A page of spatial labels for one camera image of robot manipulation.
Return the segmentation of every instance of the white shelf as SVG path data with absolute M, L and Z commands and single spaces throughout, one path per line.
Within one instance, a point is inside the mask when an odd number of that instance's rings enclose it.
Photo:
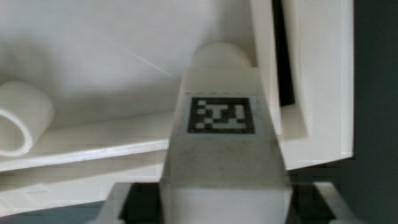
M 159 113 L 47 130 L 28 154 L 0 158 L 0 171 L 165 150 L 170 126 L 172 113 Z

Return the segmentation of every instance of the gray surface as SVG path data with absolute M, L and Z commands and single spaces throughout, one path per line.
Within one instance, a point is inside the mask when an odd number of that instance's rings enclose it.
M 355 159 L 293 172 L 332 180 L 357 216 L 398 222 L 398 1 L 355 1 Z
M 0 218 L 0 224 L 85 224 L 97 216 L 102 202 L 53 208 Z

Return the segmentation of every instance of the white plastic part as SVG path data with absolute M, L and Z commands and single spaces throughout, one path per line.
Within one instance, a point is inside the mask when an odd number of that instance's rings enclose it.
M 314 187 L 335 216 L 330 224 L 365 224 L 353 214 L 333 184 L 330 182 L 316 182 Z
M 0 156 L 21 156 L 53 120 L 44 92 L 19 81 L 0 86 Z
M 271 1 L 252 0 L 257 65 L 287 169 L 353 155 L 353 2 L 282 0 L 294 105 L 278 106 Z
M 282 223 L 291 187 L 259 72 L 225 43 L 204 45 L 193 60 L 200 68 L 182 78 L 159 180 L 165 223 Z M 254 134 L 186 133 L 191 97 L 250 97 Z

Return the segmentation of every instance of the white cylindrical object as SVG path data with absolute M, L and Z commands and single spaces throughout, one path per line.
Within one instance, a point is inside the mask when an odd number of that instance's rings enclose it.
M 37 142 L 53 120 L 53 103 L 24 82 L 0 86 L 0 156 L 21 156 Z

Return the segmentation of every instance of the black and white square marker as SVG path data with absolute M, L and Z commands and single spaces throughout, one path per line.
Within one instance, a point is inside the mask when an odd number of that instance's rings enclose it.
M 255 133 L 248 97 L 191 97 L 188 133 Z

